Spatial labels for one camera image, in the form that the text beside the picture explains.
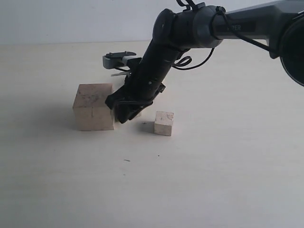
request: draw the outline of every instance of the table surface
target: table surface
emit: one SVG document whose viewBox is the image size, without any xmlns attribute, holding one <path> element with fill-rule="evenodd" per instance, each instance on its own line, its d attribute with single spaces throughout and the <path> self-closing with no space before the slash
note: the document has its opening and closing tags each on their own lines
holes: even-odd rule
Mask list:
<svg viewBox="0 0 304 228">
<path fill-rule="evenodd" d="M 123 83 L 102 55 L 148 43 L 0 46 L 0 227 L 304 227 L 304 88 L 248 43 L 172 69 L 115 131 L 76 130 L 78 85 Z M 172 137 L 156 111 L 174 112 Z"/>
</svg>

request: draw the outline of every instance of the small wooden cube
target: small wooden cube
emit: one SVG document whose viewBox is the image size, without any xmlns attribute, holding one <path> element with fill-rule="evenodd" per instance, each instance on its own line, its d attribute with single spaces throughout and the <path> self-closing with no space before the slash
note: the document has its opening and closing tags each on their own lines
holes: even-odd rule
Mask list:
<svg viewBox="0 0 304 228">
<path fill-rule="evenodd" d="M 156 112 L 154 133 L 166 136 L 172 135 L 174 113 Z"/>
<path fill-rule="evenodd" d="M 80 131 L 114 130 L 114 112 L 105 104 L 112 93 L 112 84 L 79 85 L 73 111 Z"/>
</svg>

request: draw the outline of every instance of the robotic arm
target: robotic arm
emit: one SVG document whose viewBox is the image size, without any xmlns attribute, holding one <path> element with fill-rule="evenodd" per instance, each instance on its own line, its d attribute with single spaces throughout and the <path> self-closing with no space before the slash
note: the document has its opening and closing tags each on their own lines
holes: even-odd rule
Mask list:
<svg viewBox="0 0 304 228">
<path fill-rule="evenodd" d="M 125 84 L 105 102 L 114 109 L 120 123 L 132 120 L 153 104 L 164 91 L 162 81 L 172 67 L 189 70 L 203 65 L 224 39 L 241 39 L 268 51 L 272 59 L 279 57 L 286 73 L 304 86 L 304 0 L 277 0 L 227 13 L 220 6 L 186 2 L 177 0 L 186 7 L 183 12 L 165 9 L 159 14 L 142 58 L 133 52 L 103 56 L 106 69 L 118 69 L 126 74 Z M 266 40 L 267 45 L 255 39 Z M 191 58 L 176 61 L 192 48 L 210 48 L 211 53 L 202 64 L 182 68 Z"/>
</svg>

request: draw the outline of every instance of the large wooden block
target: large wooden block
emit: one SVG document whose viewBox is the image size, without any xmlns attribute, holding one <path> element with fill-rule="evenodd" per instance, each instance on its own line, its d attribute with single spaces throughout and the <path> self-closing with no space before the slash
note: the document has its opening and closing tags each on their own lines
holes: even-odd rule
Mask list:
<svg viewBox="0 0 304 228">
<path fill-rule="evenodd" d="M 172 135 L 174 113 L 156 112 L 154 133 L 166 136 Z"/>
<path fill-rule="evenodd" d="M 114 130 L 114 112 L 105 104 L 112 93 L 112 84 L 79 85 L 73 110 L 80 131 Z"/>
</svg>

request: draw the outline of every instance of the white wall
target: white wall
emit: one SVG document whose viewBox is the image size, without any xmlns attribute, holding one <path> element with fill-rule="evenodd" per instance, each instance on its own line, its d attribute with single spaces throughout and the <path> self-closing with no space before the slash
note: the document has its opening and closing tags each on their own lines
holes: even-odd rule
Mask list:
<svg viewBox="0 0 304 228">
<path fill-rule="evenodd" d="M 234 10 L 268 1 L 205 2 Z M 149 40 L 164 8 L 181 10 L 176 0 L 0 0 L 0 44 Z"/>
</svg>

